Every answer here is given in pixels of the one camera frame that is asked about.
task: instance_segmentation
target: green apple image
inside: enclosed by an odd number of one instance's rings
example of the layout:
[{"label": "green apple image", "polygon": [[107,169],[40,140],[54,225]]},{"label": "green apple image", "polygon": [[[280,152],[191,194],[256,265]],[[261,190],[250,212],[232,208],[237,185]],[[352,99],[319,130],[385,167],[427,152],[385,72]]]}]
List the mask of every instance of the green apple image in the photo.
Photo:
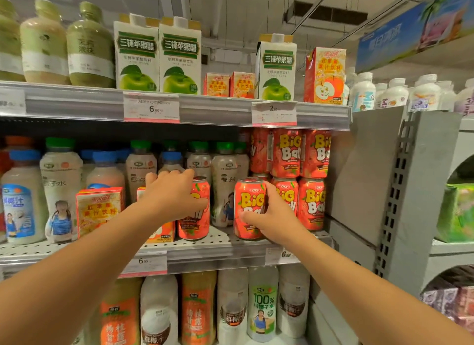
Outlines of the green apple image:
[{"label": "green apple image", "polygon": [[136,65],[129,65],[122,69],[120,73],[120,88],[129,90],[145,90],[154,92],[157,85],[152,78],[146,74],[142,74],[141,69]]},{"label": "green apple image", "polygon": [[263,88],[265,88],[262,98],[266,100],[291,100],[290,91],[280,84],[277,78],[268,79]]},{"label": "green apple image", "polygon": [[168,93],[198,94],[198,86],[184,74],[179,66],[169,68],[165,73],[163,91]]}]

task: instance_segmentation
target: price label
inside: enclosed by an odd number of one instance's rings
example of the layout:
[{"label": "price label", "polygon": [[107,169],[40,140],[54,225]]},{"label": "price label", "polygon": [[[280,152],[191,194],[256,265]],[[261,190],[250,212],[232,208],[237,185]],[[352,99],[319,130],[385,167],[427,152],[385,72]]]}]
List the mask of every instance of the price label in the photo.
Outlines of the price label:
[{"label": "price label", "polygon": [[18,89],[0,90],[0,115],[18,116],[27,114],[25,92]]},{"label": "price label", "polygon": [[123,92],[123,114],[127,122],[179,123],[179,96]]},{"label": "price label", "polygon": [[265,252],[265,265],[281,265],[299,263],[299,259],[282,248],[267,248]]},{"label": "price label", "polygon": [[253,126],[296,126],[296,101],[253,102]]},{"label": "price label", "polygon": [[119,278],[135,278],[138,276],[161,275],[168,273],[166,252],[153,252],[133,258]]}]

